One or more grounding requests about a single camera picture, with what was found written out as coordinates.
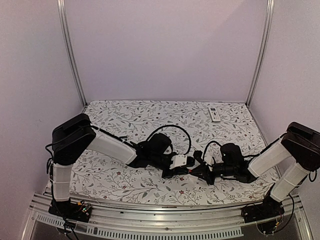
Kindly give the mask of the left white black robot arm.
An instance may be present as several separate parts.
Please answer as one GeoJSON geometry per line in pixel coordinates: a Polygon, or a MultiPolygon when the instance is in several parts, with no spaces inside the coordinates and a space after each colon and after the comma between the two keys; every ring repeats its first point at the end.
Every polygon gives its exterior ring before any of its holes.
{"type": "Polygon", "coordinates": [[[52,131],[51,165],[48,168],[53,188],[55,209],[63,216],[74,213],[74,205],[69,202],[69,187],[73,164],[86,150],[98,152],[121,161],[131,168],[152,166],[162,170],[163,178],[183,175],[194,166],[195,160],[188,153],[178,154],[172,149],[172,141],[157,131],[139,143],[127,142],[106,130],[91,124],[89,116],[81,113],[52,131]]]}

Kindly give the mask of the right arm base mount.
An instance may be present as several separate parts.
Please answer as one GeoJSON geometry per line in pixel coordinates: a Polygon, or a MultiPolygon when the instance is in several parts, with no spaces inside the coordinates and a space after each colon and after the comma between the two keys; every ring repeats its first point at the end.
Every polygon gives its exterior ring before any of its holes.
{"type": "Polygon", "coordinates": [[[245,223],[277,217],[284,213],[282,202],[278,202],[270,196],[265,197],[262,203],[250,203],[241,209],[241,216],[245,223]]]}

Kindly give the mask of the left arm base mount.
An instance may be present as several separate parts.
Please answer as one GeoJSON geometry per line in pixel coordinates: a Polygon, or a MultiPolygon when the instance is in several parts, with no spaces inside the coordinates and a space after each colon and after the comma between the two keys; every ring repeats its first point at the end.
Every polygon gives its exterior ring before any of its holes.
{"type": "Polygon", "coordinates": [[[90,203],[85,203],[84,200],[73,203],[70,198],[66,201],[57,201],[53,187],[51,187],[51,194],[52,200],[48,210],[50,214],[67,220],[89,222],[92,214],[92,205],[90,203]]]}

